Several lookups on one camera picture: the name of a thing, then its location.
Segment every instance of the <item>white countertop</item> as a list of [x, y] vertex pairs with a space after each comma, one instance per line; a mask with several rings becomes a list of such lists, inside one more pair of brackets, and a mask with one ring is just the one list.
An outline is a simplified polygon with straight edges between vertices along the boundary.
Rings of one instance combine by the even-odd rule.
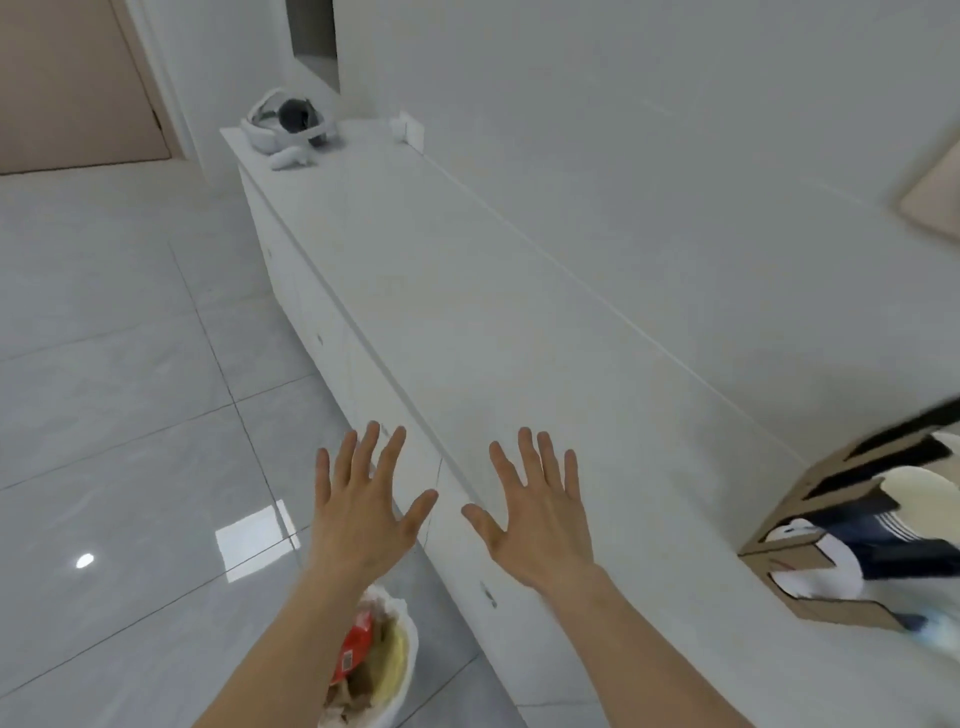
[[911, 644], [802, 622], [736, 558], [800, 464], [381, 122], [341, 133], [282, 172], [224, 136], [472, 493], [504, 522], [487, 445], [548, 429], [577, 450], [598, 561], [747, 717], [910, 724], [897, 674], [860, 673]]

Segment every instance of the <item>hand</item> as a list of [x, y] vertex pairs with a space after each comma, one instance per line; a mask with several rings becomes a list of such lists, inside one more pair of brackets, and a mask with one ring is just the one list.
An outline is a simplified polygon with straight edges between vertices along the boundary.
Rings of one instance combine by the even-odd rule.
[[504, 571], [550, 599], [593, 565], [587, 513], [580, 500], [577, 456], [572, 449], [564, 455], [564, 486], [550, 435], [541, 432], [537, 436], [539, 455], [529, 427], [524, 427], [517, 439], [527, 474], [526, 487], [500, 444], [490, 445], [490, 459], [507, 498], [507, 530], [503, 531], [477, 505], [464, 506], [463, 514]]
[[437, 502], [437, 491], [420, 495], [407, 515], [394, 516], [394, 468], [406, 439], [398, 427], [380, 453], [370, 477], [373, 448], [380, 425], [370, 423], [360, 447], [351, 430], [340, 446], [330, 480], [330, 455], [317, 451], [310, 574], [363, 591], [389, 571], [417, 540], [423, 522]]

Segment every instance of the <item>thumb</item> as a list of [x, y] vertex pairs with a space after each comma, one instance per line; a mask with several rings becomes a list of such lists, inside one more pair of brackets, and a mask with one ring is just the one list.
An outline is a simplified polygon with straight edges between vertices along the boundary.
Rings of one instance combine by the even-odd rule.
[[473, 503], [465, 505], [463, 510], [461, 510], [461, 513], [464, 514], [464, 518], [470, 522], [471, 526], [473, 526], [473, 530], [479, 534], [481, 539], [483, 539], [483, 543], [487, 545], [487, 551], [490, 552], [490, 556], [493, 558], [493, 553], [500, 545], [503, 537], [506, 536], [506, 534], [503, 532], [503, 529], [497, 525], [497, 522], [493, 519], [493, 516], [487, 513], [487, 511], [480, 506], [474, 505]]
[[438, 497], [440, 497], [440, 494], [434, 490], [424, 491], [418, 496], [410, 506], [410, 510], [407, 511], [407, 515], [400, 519], [400, 527], [404, 533], [412, 538], [417, 538], [420, 527], [429, 517]]

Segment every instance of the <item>finger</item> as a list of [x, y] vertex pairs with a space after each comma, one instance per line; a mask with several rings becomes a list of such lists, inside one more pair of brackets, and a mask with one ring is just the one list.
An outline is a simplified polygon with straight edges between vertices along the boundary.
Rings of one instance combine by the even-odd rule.
[[543, 477], [546, 484], [555, 491], [564, 491], [564, 479], [560, 475], [560, 463], [557, 454], [553, 451], [553, 441], [548, 432], [537, 435], [537, 445], [540, 447], [540, 460], [543, 462]]
[[367, 483], [370, 480], [370, 461], [376, 448], [376, 441], [380, 438], [380, 423], [370, 422], [363, 440], [353, 454], [353, 464], [350, 466], [350, 482]]
[[326, 448], [317, 450], [313, 477], [314, 507], [321, 509], [330, 500], [330, 453]]
[[352, 429], [344, 435], [344, 442], [340, 445], [337, 460], [333, 464], [333, 487], [331, 491], [342, 490], [350, 482], [350, 463], [353, 460], [353, 451], [357, 447], [357, 432]]
[[434, 505], [437, 504], [438, 497], [440, 497], [440, 494], [437, 493], [437, 491], [424, 491], [413, 502], [413, 505], [410, 506], [407, 515], [400, 519], [400, 530], [402, 530], [404, 535], [411, 539], [411, 541], [417, 539], [417, 534], [420, 533], [420, 527], [423, 526], [430, 516], [430, 511], [432, 511]]
[[491, 558], [495, 559], [496, 556], [494, 554], [503, 542], [503, 537], [507, 534], [505, 534], [503, 529], [493, 520], [493, 516], [479, 505], [474, 505], [473, 503], [465, 505], [460, 512], [464, 514], [464, 518], [473, 526], [473, 530], [477, 532], [477, 535], [483, 539], [483, 543], [487, 545], [487, 551], [490, 553]]
[[530, 427], [521, 427], [516, 436], [516, 441], [520, 445], [523, 470], [527, 473], [527, 487], [546, 488], [546, 480], [543, 479], [543, 465], [540, 462], [540, 456], [537, 455], [537, 449], [534, 448], [534, 434], [530, 431]]
[[511, 493], [518, 488], [522, 488], [523, 482], [520, 480], [514, 464], [510, 462], [510, 458], [507, 457], [503, 448], [500, 447], [500, 443], [496, 441], [490, 443], [490, 461], [493, 463], [493, 468], [500, 478], [500, 483], [503, 485], [503, 493], [509, 503]]
[[406, 427], [398, 427], [394, 434], [390, 436], [390, 442], [380, 452], [380, 459], [376, 464], [376, 473], [373, 474], [373, 481], [377, 487], [383, 487], [386, 495], [393, 498], [394, 493], [394, 469], [396, 461], [403, 449], [403, 443], [407, 439]]
[[566, 494], [574, 500], [580, 500], [580, 474], [577, 472], [577, 453], [569, 449], [564, 454], [566, 472]]

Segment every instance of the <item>white vr headset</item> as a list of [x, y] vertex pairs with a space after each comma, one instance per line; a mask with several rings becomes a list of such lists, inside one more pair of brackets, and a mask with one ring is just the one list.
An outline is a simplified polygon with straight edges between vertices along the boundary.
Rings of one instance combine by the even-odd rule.
[[240, 120], [240, 128], [257, 152], [270, 157], [271, 169], [309, 164], [311, 148], [323, 146], [336, 133], [334, 123], [308, 99], [284, 88], [268, 91]]

